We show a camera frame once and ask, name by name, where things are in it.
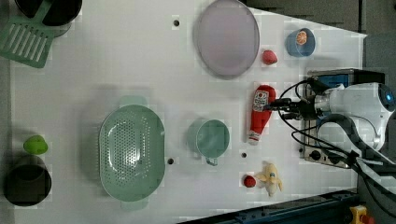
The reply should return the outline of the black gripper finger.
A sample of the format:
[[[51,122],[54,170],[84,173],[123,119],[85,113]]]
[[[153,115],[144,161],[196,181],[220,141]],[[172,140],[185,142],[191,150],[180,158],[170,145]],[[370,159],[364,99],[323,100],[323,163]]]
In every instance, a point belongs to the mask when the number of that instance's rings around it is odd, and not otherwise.
[[[289,119],[300,120],[301,119],[301,116],[298,113],[284,113],[284,114],[281,114],[280,117],[285,120],[289,120]]]
[[[272,103],[265,105],[263,109],[272,111],[287,110],[290,108],[290,105],[290,98],[275,99]]]

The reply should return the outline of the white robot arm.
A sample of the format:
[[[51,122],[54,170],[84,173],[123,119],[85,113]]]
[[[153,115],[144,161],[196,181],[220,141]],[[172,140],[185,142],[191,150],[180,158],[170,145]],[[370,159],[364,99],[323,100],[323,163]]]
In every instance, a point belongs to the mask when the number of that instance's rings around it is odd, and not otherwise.
[[[313,120],[313,127],[295,131],[313,141],[309,146],[338,157],[379,189],[394,194],[395,162],[380,152],[395,113],[392,90],[377,82],[331,88],[308,78],[304,84],[311,95],[297,102],[281,96],[263,108],[277,111],[284,121]]]

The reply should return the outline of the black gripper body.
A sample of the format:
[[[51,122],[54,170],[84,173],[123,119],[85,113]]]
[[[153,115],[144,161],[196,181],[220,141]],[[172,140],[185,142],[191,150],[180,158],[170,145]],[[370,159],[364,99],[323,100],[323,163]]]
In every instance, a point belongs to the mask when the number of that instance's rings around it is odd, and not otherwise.
[[[316,109],[312,103],[305,101],[293,102],[291,101],[290,108],[283,110],[284,113],[298,113],[301,116],[300,120],[313,120],[318,117]]]

